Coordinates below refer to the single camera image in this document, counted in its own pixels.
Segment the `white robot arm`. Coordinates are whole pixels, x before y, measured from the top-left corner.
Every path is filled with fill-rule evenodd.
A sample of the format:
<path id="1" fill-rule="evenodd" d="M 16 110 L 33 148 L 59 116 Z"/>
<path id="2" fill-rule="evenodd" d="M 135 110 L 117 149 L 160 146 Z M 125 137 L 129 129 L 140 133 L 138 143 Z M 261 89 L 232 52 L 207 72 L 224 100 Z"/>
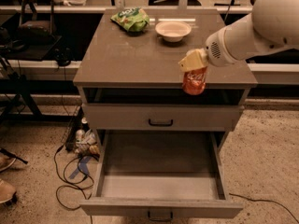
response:
<path id="1" fill-rule="evenodd" d="M 256 0 L 249 15 L 210 35 L 178 63 L 183 72 L 299 48 L 299 0 Z"/>

